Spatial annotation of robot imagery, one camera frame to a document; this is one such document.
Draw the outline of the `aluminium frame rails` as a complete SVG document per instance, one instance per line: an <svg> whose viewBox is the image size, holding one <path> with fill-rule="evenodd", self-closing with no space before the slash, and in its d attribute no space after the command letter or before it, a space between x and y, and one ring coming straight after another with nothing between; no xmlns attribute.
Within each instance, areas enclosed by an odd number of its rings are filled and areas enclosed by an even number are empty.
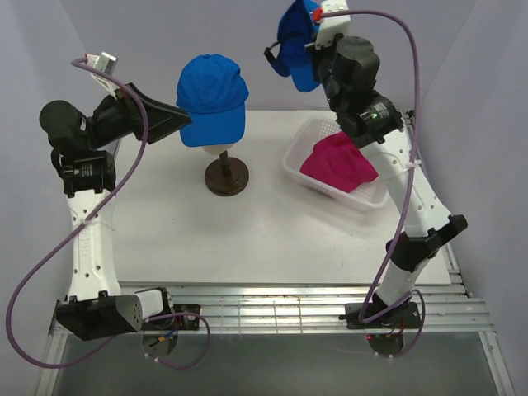
<svg viewBox="0 0 528 396"><path fill-rule="evenodd" d="M360 212L292 181L281 161L300 126L328 111L249 111L233 152L239 195L207 191L209 159L173 135L150 145L115 198L114 263L125 293L166 286L201 306L213 334L341 334L398 222L392 203Z"/></svg>

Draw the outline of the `magenta cap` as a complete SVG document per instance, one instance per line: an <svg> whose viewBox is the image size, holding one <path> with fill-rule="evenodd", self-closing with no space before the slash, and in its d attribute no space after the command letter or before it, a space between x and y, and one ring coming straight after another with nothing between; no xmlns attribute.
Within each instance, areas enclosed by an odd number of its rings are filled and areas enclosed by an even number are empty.
<svg viewBox="0 0 528 396"><path fill-rule="evenodd" d="M373 182L379 175L342 131L318 141L300 172L345 193Z"/></svg>

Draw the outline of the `blue cap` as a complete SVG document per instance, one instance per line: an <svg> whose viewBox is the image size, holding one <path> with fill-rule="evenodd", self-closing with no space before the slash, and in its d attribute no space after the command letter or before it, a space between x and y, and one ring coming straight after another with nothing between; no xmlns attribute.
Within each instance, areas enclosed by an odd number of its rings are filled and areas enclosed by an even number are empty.
<svg viewBox="0 0 528 396"><path fill-rule="evenodd" d="M276 41L264 51L275 73L291 78L295 89L302 93L311 92L319 85L314 79L310 54L305 49L318 31L312 19L318 8L314 1L293 1L279 21Z"/></svg>
<svg viewBox="0 0 528 396"><path fill-rule="evenodd" d="M177 82L178 107L191 123L180 130L190 148L236 144L244 136L249 91L241 68L221 54L195 57Z"/></svg>

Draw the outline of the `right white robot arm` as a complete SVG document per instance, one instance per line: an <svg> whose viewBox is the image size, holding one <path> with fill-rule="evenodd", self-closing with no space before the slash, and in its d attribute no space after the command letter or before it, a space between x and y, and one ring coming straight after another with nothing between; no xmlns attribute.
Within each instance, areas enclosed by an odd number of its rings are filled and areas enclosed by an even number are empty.
<svg viewBox="0 0 528 396"><path fill-rule="evenodd" d="M402 318L422 269L468 222L441 203L418 163L401 113L375 90L380 59L373 45L338 34L330 45L309 44L306 50L338 125L377 171L400 213L360 311L361 322L391 328Z"/></svg>

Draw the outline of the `white plastic basket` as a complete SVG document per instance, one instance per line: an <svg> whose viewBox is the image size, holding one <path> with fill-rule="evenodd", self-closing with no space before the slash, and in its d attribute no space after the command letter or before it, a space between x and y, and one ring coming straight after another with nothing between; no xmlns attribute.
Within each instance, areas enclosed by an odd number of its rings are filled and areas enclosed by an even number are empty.
<svg viewBox="0 0 528 396"><path fill-rule="evenodd" d="M313 152L314 145L339 131L339 126L333 120L322 116L309 117L300 126L286 150L281 161L283 169L293 182L329 196L354 210L366 212L382 209L389 203L389 193L379 179L364 183L352 192L345 193L300 171L305 160Z"/></svg>

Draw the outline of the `dark round wooden stand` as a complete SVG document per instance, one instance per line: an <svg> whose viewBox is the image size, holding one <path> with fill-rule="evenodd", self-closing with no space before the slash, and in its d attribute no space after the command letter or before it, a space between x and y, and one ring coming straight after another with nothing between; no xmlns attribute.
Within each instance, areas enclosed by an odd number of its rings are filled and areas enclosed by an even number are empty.
<svg viewBox="0 0 528 396"><path fill-rule="evenodd" d="M231 157L227 150L205 169L205 184L217 196L235 196L246 188L248 182L246 163Z"/></svg>

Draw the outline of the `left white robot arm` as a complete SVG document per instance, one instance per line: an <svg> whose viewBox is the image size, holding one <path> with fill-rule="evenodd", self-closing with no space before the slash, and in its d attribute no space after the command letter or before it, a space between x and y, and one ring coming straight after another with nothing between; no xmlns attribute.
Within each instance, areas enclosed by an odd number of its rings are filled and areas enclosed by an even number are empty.
<svg viewBox="0 0 528 396"><path fill-rule="evenodd" d="M52 164L63 183L72 226L73 269L57 321L87 341L138 332L147 319L156 329L169 328L175 310L164 288L122 293L112 247L116 165L104 148L133 134L153 144L191 123L183 110L145 96L133 83L103 98L92 115L72 104L47 103L40 127L52 147Z"/></svg>

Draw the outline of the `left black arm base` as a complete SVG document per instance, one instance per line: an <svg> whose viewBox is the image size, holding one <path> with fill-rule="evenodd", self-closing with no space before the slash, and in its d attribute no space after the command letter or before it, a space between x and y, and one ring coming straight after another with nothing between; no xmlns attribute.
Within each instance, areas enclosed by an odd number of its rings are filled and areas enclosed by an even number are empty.
<svg viewBox="0 0 528 396"><path fill-rule="evenodd" d="M183 313L183 315L167 319L163 329L167 329L168 331L194 331L199 329L200 320L196 315L201 312L200 305L175 304L172 310L175 313Z"/></svg>

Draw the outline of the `cream mannequin head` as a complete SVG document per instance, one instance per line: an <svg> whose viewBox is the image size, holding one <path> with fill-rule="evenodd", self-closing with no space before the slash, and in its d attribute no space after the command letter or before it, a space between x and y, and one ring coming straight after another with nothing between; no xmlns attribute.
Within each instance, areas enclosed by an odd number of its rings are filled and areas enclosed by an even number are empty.
<svg viewBox="0 0 528 396"><path fill-rule="evenodd" d="M233 144L216 144L216 145L206 145L201 148L208 154L213 156L219 156L221 153L228 151L233 147Z"/></svg>

